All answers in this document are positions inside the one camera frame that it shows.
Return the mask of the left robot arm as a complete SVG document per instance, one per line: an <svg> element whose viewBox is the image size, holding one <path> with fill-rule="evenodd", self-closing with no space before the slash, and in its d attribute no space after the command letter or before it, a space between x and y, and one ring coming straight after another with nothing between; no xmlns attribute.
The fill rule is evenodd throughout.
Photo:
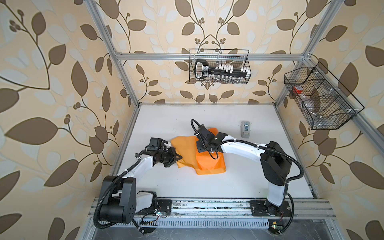
<svg viewBox="0 0 384 240"><path fill-rule="evenodd" d="M99 200L94 213L94 224L99 229L117 223L128 224L134 215L144 209L156 207L156 193L137 191L137 181L155 164L171 167L183 157L176 153L171 143L151 138L148 146L135 154L136 162L116 176L107 176L102 183Z"/></svg>

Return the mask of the orange wrapping paper sheet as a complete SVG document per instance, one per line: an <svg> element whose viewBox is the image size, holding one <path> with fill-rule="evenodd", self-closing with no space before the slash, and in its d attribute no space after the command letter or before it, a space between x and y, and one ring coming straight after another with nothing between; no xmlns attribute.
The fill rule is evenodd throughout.
<svg viewBox="0 0 384 240"><path fill-rule="evenodd" d="M218 158L213 159L208 152L199 153L197 149L198 138L176 137L171 140L176 153L183 158L177 161L178 168L189 167L196 171L197 175L216 175L226 172L224 155L218 153Z"/></svg>

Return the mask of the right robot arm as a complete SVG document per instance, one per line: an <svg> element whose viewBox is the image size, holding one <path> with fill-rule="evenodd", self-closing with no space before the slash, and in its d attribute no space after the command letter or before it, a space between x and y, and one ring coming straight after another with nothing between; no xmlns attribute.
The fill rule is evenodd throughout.
<svg viewBox="0 0 384 240"><path fill-rule="evenodd" d="M269 182L268 195L264 209L271 216L283 213L282 205L288 191L287 175L290 173L292 161L276 142L267 145L254 144L245 140L237 140L225 133L213 134L204 125L193 127L197 137L197 149L209 154L235 154L262 166L265 179Z"/></svg>

